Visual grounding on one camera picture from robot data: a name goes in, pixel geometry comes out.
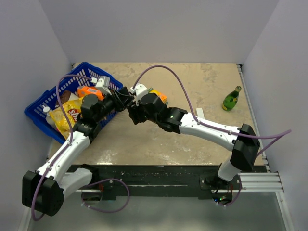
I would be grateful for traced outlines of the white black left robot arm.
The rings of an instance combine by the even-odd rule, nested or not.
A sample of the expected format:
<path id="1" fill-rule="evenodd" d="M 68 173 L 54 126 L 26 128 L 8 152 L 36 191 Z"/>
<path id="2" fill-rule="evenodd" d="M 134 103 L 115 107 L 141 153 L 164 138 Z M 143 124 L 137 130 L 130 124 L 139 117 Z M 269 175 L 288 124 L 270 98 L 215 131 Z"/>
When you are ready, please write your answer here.
<path id="1" fill-rule="evenodd" d="M 98 173 L 89 167 L 78 168 L 72 175 L 66 172 L 75 159 L 93 142 L 101 131 L 101 121 L 111 112 L 121 112 L 133 96 L 127 87 L 111 89 L 101 101 L 94 94 L 82 99 L 81 112 L 73 133 L 61 148 L 35 172 L 28 171 L 22 179 L 22 204 L 48 216 L 54 216 L 64 200 L 77 189 L 96 188 L 100 183 Z"/>

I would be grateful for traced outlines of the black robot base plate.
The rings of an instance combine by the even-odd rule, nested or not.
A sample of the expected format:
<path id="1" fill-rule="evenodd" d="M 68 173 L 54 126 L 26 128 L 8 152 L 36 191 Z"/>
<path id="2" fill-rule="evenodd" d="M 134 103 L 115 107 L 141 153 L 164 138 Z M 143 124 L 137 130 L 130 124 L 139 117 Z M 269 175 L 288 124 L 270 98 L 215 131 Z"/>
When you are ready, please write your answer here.
<path id="1" fill-rule="evenodd" d="M 218 166 L 203 165 L 86 165 L 93 171 L 92 186 L 96 197 L 115 200 L 131 197 L 196 197 L 201 200 L 228 201 L 241 189 L 241 180 L 218 178 Z"/>

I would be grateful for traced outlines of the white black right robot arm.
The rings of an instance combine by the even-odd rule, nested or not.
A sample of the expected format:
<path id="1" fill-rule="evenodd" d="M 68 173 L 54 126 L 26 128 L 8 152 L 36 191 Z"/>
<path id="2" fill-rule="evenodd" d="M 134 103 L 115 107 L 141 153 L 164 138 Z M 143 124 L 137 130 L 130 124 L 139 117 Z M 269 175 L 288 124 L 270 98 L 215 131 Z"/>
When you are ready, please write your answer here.
<path id="1" fill-rule="evenodd" d="M 253 168 L 260 142 L 250 125 L 242 124 L 241 128 L 230 126 L 230 131 L 222 132 L 224 125 L 194 118 L 184 109 L 168 107 L 154 93 L 144 95 L 138 103 L 131 102 L 128 112 L 134 124 L 151 121 L 164 131 L 196 136 L 230 151 L 231 156 L 220 165 L 214 177 L 214 183 L 220 189 L 226 189 L 241 171 Z"/>

